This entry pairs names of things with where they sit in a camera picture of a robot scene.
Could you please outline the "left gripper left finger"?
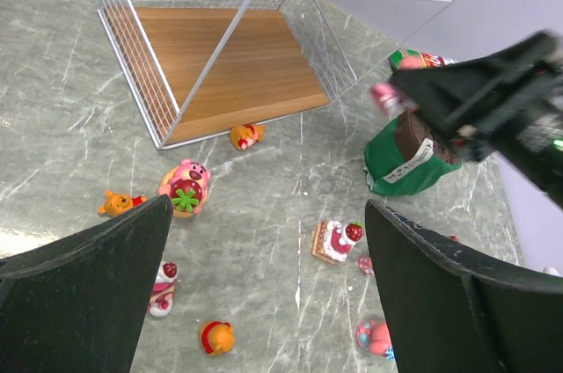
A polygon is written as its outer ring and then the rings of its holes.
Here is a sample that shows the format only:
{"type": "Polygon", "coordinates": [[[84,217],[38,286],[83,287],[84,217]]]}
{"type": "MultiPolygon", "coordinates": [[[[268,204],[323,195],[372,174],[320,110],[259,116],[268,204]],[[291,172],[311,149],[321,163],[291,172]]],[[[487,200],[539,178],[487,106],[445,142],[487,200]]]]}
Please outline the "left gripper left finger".
{"type": "Polygon", "coordinates": [[[167,197],[1,261],[3,372],[128,372],[172,220],[167,197]]]}

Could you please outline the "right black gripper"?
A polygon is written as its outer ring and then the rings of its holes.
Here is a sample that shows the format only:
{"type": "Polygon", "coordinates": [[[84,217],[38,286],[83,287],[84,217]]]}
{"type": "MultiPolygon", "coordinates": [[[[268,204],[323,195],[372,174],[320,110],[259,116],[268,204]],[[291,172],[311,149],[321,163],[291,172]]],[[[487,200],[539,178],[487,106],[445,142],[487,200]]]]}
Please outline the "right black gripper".
{"type": "Polygon", "coordinates": [[[488,56],[439,68],[402,69],[390,84],[463,159],[498,152],[562,203],[562,60],[559,36],[538,31],[488,56]]]}

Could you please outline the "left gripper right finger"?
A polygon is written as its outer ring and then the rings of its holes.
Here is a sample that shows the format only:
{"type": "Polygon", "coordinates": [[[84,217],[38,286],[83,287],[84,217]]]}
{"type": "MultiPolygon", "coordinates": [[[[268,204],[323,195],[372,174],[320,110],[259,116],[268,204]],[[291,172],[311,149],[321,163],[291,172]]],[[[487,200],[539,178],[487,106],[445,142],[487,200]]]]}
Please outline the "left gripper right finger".
{"type": "Polygon", "coordinates": [[[370,200],[365,232],[400,372],[560,372],[562,280],[370,200]]]}

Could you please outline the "pink blue bear toy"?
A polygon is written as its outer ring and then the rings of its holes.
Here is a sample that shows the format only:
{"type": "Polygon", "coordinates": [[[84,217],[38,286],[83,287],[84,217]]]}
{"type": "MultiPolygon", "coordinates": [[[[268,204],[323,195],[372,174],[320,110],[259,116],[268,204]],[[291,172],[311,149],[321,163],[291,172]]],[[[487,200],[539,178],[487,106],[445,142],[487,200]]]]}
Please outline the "pink blue bear toy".
{"type": "Polygon", "coordinates": [[[360,348],[373,355],[390,361],[395,359],[390,332],[385,322],[370,320],[360,323],[356,328],[356,342],[360,348]]]}

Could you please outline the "pink bear green hat toy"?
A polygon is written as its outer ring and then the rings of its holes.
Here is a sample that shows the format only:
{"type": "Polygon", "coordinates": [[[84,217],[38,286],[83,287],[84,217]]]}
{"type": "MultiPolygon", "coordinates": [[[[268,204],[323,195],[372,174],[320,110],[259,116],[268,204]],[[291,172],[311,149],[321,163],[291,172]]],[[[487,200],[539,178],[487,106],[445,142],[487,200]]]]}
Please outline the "pink bear green hat toy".
{"type": "Polygon", "coordinates": [[[375,275],[372,260],[368,254],[362,255],[358,259],[358,267],[366,275],[371,275],[371,276],[375,275]]]}

